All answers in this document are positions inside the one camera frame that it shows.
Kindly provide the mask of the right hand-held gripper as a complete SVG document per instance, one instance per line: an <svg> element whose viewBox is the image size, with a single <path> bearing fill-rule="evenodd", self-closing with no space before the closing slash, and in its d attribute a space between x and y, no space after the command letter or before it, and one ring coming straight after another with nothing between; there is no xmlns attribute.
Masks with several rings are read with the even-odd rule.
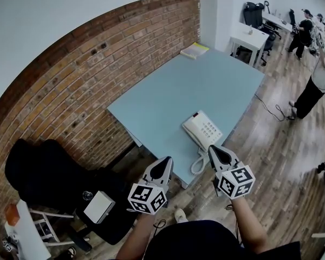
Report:
<svg viewBox="0 0 325 260"><path fill-rule="evenodd" d="M251 192L256 178L249 165L237 167L239 160L233 151L211 145L208 155L212 168L217 171L213 185L218 197L236 199Z"/></svg>

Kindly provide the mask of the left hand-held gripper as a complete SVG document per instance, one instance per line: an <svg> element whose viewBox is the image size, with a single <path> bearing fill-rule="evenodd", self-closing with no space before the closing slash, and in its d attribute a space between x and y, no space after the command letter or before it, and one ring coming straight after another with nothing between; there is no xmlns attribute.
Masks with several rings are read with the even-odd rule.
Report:
<svg viewBox="0 0 325 260"><path fill-rule="evenodd" d="M172 171L172 157L167 156L151 163L146 168L143 179L134 183L129 192L127 199L132 209L155 215L162 207L167 208L167 192Z"/></svg>

